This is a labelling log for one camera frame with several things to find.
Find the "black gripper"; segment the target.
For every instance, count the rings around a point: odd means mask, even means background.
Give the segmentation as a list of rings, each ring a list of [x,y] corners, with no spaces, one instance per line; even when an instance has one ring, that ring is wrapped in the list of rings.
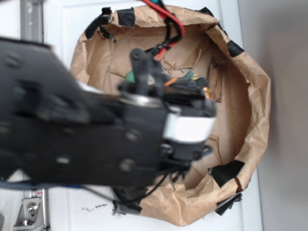
[[[216,121],[217,107],[207,94],[208,81],[189,72],[167,76],[151,51],[133,49],[129,54],[134,82],[120,86],[120,101],[140,107],[145,115],[162,110],[161,172],[184,175],[191,163],[211,154],[205,144]]]

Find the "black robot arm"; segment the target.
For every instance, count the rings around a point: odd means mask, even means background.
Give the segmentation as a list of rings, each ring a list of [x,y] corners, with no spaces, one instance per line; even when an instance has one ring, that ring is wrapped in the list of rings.
[[[49,47],[1,38],[0,167],[30,177],[20,188],[143,188],[208,154],[217,108],[207,80],[168,84],[151,53],[129,57],[135,82],[112,96],[82,89]]]

